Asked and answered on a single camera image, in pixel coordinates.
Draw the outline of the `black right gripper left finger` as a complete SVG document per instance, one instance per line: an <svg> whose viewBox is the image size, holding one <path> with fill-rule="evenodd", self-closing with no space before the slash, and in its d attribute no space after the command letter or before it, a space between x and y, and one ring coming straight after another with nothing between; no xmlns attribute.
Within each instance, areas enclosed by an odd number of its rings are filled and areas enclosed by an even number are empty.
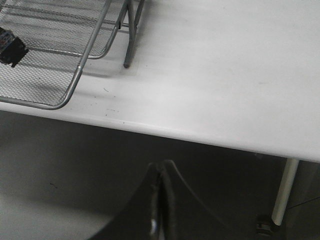
<svg viewBox="0 0 320 240"><path fill-rule="evenodd" d="M160 171L156 163L148 165L146 174L125 207L93 240L158 240Z"/></svg>

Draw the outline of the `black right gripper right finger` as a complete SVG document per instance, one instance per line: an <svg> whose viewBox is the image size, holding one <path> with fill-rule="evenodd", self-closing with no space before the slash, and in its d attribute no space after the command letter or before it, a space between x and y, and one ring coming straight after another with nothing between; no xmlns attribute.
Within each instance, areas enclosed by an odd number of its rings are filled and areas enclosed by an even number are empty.
<svg viewBox="0 0 320 240"><path fill-rule="evenodd" d="M165 240L236 240L233 227L210 211L172 160L160 165L161 228Z"/></svg>

